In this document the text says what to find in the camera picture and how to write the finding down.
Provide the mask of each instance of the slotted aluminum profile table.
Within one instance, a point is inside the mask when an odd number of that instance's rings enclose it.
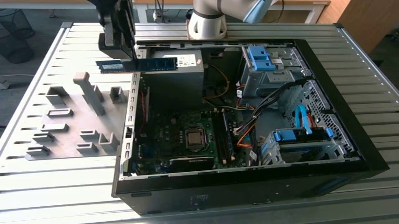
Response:
[[[0,140],[0,222],[27,223],[399,223],[399,93],[348,36],[333,25],[229,24],[232,39],[305,39],[386,159],[390,170],[328,195],[256,206],[237,206],[140,217],[111,197],[115,156],[27,161],[24,144],[40,119],[27,118],[40,105],[45,85],[87,71],[99,86],[128,86],[131,74],[101,75],[95,61],[100,25],[64,23]],[[137,40],[185,39],[180,23],[136,24]]]

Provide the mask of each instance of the sticker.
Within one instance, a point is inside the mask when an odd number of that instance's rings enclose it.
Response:
[[[272,63],[273,64],[283,64],[283,61],[281,61],[281,59],[272,59]]]
[[[195,67],[197,66],[195,55],[164,55],[163,57],[176,57],[177,67]]]
[[[204,206],[205,201],[208,200],[209,195],[193,195],[189,197],[191,206]]]
[[[255,161],[256,161],[256,158],[257,158],[257,156],[256,156],[256,153],[253,153],[253,151],[252,151],[252,150],[251,150],[251,152],[249,152],[249,156],[251,156],[252,160],[255,160]]]
[[[237,90],[237,97],[243,98],[243,91],[241,90]]]
[[[103,64],[103,69],[123,69],[124,65],[123,64]]]

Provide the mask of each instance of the wastebasket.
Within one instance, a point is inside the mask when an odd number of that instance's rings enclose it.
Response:
[[[24,63],[33,57],[32,48],[27,40],[16,37],[8,28],[0,23],[0,55],[13,64]]]
[[[19,38],[29,38],[35,31],[21,9],[0,9],[0,23]]]

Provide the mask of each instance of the cpu socket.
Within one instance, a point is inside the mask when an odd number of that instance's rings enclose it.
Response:
[[[192,152],[199,152],[205,147],[205,137],[203,128],[185,129],[185,148]]]

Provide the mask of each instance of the blue ram stick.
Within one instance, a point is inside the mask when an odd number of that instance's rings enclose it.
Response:
[[[177,70],[177,58],[148,58],[136,59],[135,61],[97,61],[101,74],[117,72],[145,72],[145,71],[171,71]]]

